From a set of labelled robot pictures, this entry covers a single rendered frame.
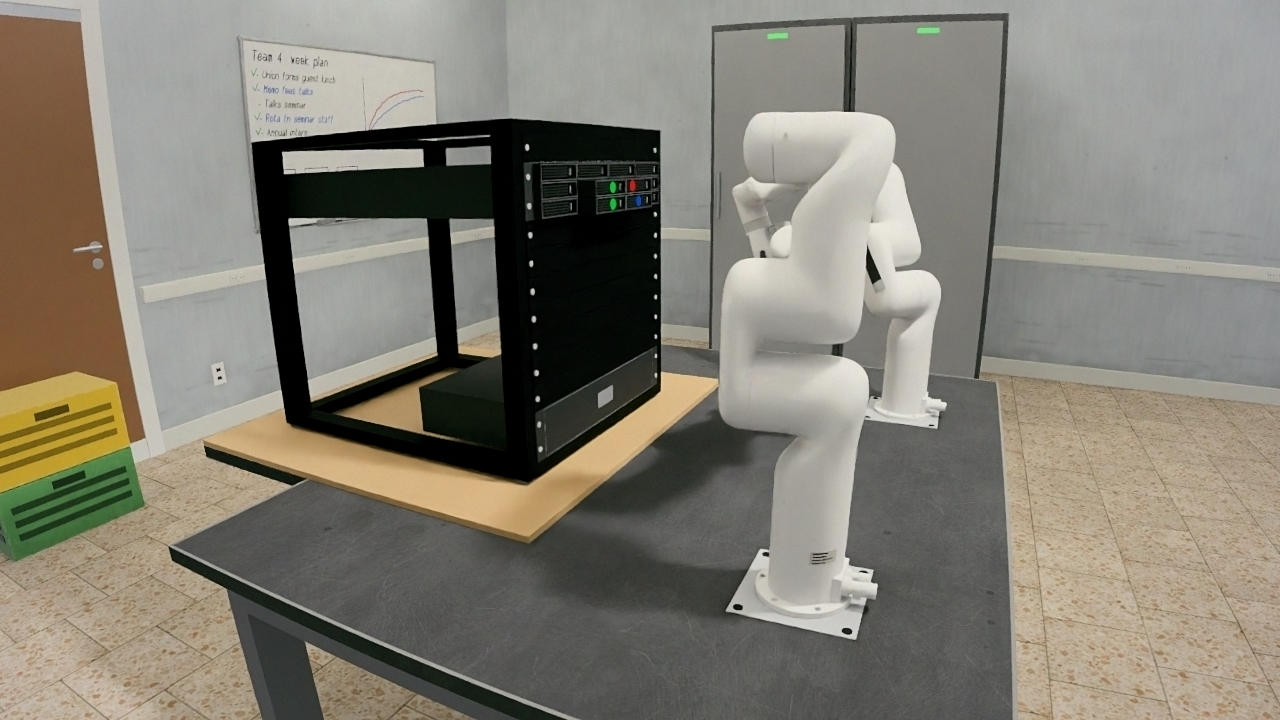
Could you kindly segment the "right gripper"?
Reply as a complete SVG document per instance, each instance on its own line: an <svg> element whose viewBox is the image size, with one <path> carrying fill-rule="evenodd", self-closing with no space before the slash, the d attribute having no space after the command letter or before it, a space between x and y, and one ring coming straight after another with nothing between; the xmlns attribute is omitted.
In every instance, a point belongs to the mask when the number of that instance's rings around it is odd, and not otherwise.
<svg viewBox="0 0 1280 720"><path fill-rule="evenodd" d="M749 234L750 238L754 258L771 258L769 243L772 234L769 228L771 227L764 229L763 227L760 229L746 233Z"/></svg>

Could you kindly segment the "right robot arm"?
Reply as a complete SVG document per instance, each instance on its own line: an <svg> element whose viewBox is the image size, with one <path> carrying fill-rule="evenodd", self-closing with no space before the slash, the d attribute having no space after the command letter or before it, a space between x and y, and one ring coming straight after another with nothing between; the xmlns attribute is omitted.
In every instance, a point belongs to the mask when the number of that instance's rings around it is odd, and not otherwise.
<svg viewBox="0 0 1280 720"><path fill-rule="evenodd" d="M745 233L773 225L780 231L790 225L790 222L772 225L765 202L785 199L806 187L808 184L762 184L753 181L753 177L735 186L733 200ZM922 243L902 174L893 163L873 208L872 220L867 238L864 300L874 316L892 319L886 347L883 393L882 400L874 404L874 411L899 421L922 421L931 416L931 409L946 409L945 402L927 398L928 392L925 393L941 290L938 281L928 272L895 272L893 266L916 261L922 254Z"/></svg>

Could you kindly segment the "tan wooden board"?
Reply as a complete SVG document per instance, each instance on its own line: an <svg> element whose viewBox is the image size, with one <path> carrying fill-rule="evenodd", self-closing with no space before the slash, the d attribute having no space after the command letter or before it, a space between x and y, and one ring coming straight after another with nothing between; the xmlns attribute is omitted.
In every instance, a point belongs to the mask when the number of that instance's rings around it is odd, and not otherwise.
<svg viewBox="0 0 1280 720"><path fill-rule="evenodd" d="M444 368L332 414L436 436L422 432L419 387L460 370L462 368ZM530 543L718 386L719 379L660 372L657 397L570 454L530 486L291 427L284 410L204 439L204 446L402 509ZM507 452L507 448L436 437Z"/></svg>

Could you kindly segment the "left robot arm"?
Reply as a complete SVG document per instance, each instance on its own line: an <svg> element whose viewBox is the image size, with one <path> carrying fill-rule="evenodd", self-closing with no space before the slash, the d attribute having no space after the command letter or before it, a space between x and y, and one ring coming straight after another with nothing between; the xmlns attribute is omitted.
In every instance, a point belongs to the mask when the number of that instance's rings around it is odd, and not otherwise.
<svg viewBox="0 0 1280 720"><path fill-rule="evenodd" d="M870 214L893 149L890 120L852 111L760 113L744 137L754 181L808 184L791 225L771 238L772 258L731 268L721 311L722 419L797 436L774 468L769 565L755 582L762 603L790 618L831 618L852 594L876 600L878 584L845 559L869 380L846 357L759 345L838 345L858 333Z"/></svg>

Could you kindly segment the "black server rack frame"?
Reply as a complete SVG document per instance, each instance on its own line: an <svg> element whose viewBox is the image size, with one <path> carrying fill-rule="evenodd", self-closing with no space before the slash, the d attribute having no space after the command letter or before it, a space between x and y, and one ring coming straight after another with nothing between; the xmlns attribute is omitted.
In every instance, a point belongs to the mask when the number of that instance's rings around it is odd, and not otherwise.
<svg viewBox="0 0 1280 720"><path fill-rule="evenodd" d="M470 135L490 137L453 138ZM660 129L507 118L251 145L291 427L530 486L660 392ZM492 147L492 164L442 167L445 149L475 146ZM284 174L282 152L369 149L422 149L424 167ZM591 161L659 161L659 204L535 219L532 164ZM298 218L428 219L436 356L311 405L291 249ZM460 354L451 219L494 219L500 354L490 359ZM422 432L508 454L332 414L452 366L465 369L419 387Z"/></svg>

